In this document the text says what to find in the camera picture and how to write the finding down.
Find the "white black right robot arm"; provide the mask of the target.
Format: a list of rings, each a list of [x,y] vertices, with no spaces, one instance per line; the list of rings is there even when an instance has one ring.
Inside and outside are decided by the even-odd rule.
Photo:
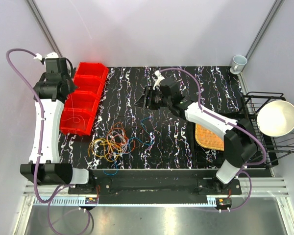
[[[250,121],[230,119],[199,106],[196,101],[183,96],[177,83],[170,78],[160,76],[153,86],[145,86],[135,106],[150,110],[166,107],[174,116],[201,125],[223,141],[225,160],[212,183],[213,190],[218,194],[230,189],[232,179],[258,151]]]

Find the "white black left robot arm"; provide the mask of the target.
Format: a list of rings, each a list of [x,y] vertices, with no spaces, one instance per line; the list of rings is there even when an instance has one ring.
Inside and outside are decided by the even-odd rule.
[[[20,173],[39,186],[79,184],[84,193],[90,194],[96,189],[96,182],[89,171],[62,164],[59,157],[60,119],[68,95],[76,89],[73,67],[55,52],[36,57],[42,60],[46,72],[33,88],[37,94],[34,142],[29,162],[20,166]]]

